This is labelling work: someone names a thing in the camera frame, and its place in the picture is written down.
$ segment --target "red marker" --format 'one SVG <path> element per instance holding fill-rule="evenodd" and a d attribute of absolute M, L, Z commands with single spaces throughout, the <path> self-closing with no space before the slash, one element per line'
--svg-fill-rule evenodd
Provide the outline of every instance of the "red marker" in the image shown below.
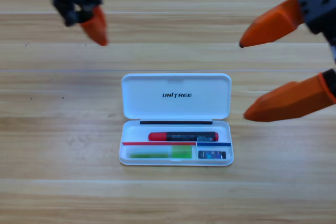
<path fill-rule="evenodd" d="M 148 136 L 149 141 L 195 141 L 216 142 L 217 132 L 152 132 Z"/>

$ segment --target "black strip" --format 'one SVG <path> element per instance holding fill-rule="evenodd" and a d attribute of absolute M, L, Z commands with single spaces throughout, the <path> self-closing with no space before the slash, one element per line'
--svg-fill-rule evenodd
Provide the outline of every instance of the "black strip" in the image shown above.
<path fill-rule="evenodd" d="M 140 121 L 140 124 L 212 124 L 212 121 Z"/>
<path fill-rule="evenodd" d="M 330 90 L 330 92 L 336 97 L 336 72 L 333 69 L 329 69 L 323 73 L 324 80 Z"/>

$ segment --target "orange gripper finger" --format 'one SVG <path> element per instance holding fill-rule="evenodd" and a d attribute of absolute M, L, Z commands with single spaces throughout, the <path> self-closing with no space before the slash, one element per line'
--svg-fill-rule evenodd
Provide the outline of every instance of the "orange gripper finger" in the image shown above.
<path fill-rule="evenodd" d="M 251 105 L 244 118 L 272 122 L 300 118 L 336 103 L 322 73 L 303 82 L 289 82 L 274 89 Z"/>
<path fill-rule="evenodd" d="M 299 0 L 286 0 L 256 18 L 243 34 L 240 47 L 274 42 L 304 23 Z"/>
<path fill-rule="evenodd" d="M 88 37 L 99 45 L 106 46 L 109 43 L 107 23 L 100 6 L 95 7 L 93 17 L 84 23 L 80 23 L 80 26 Z"/>

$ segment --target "wooden table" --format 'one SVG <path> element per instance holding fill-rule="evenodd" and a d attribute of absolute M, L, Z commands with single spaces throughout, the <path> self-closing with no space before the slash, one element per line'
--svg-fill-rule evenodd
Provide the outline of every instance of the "wooden table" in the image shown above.
<path fill-rule="evenodd" d="M 50 0 L 0 0 L 0 223 L 336 223 L 336 107 L 256 123 L 263 93 L 333 67 L 305 26 L 240 49 L 283 0 L 104 0 L 111 44 L 66 28 Z M 235 161 L 225 168 L 118 161 L 127 73 L 232 78 Z"/>

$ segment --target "red strip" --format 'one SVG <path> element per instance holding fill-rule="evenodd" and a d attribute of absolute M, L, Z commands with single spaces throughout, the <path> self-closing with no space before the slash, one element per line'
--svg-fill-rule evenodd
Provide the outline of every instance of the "red strip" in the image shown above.
<path fill-rule="evenodd" d="M 196 142 L 123 142 L 123 145 L 194 145 Z"/>

